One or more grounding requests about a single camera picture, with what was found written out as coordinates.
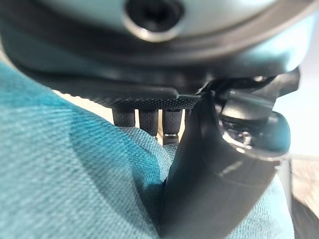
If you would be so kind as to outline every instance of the textured black plastic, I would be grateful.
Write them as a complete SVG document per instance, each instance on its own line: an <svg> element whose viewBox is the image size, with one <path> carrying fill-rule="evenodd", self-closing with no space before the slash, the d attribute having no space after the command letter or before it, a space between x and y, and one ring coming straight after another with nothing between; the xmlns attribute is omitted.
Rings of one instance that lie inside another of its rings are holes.
<svg viewBox="0 0 319 239"><path fill-rule="evenodd" d="M223 239L247 216L279 161L237 151L205 97L191 112L163 195L164 239Z"/></svg>
<svg viewBox="0 0 319 239"><path fill-rule="evenodd" d="M139 110L140 128L152 136L156 136L159 127L158 110Z"/></svg>
<svg viewBox="0 0 319 239"><path fill-rule="evenodd" d="M177 134L180 129L182 110L164 110L162 127L164 134Z"/></svg>
<svg viewBox="0 0 319 239"><path fill-rule="evenodd" d="M114 125L118 127L135 127L134 109L113 108Z"/></svg>

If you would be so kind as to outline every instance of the fabric texture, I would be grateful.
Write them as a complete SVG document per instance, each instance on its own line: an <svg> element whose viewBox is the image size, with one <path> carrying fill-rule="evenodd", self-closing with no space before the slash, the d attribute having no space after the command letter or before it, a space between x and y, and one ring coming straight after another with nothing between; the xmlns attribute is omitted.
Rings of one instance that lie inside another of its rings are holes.
<svg viewBox="0 0 319 239"><path fill-rule="evenodd" d="M0 239L159 238L176 148L117 128L0 63ZM277 178L228 238L294 238Z"/></svg>

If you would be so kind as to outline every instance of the round hole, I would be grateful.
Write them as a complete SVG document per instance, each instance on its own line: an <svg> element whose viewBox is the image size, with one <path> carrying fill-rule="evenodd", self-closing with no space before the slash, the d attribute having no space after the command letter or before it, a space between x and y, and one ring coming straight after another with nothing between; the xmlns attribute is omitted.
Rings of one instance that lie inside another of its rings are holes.
<svg viewBox="0 0 319 239"><path fill-rule="evenodd" d="M126 13L131 21L149 32L166 32L181 19L181 5L173 0L129 0Z"/></svg>

